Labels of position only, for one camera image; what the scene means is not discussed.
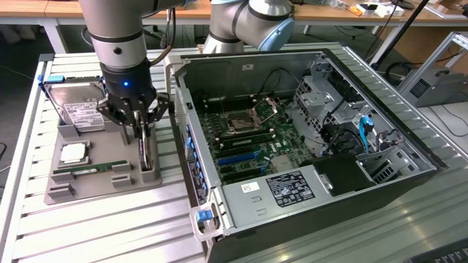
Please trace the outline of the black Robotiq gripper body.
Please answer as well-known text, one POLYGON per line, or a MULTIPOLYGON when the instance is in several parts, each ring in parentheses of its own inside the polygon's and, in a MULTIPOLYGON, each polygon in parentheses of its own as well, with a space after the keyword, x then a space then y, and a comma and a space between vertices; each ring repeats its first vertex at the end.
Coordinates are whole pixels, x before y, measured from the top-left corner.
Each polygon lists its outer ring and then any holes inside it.
POLYGON ((143 104, 142 95, 146 92, 156 92, 152 85, 148 60, 130 68, 115 68, 104 63, 100 64, 103 79, 107 89, 107 97, 128 98, 135 111, 142 118, 143 104))

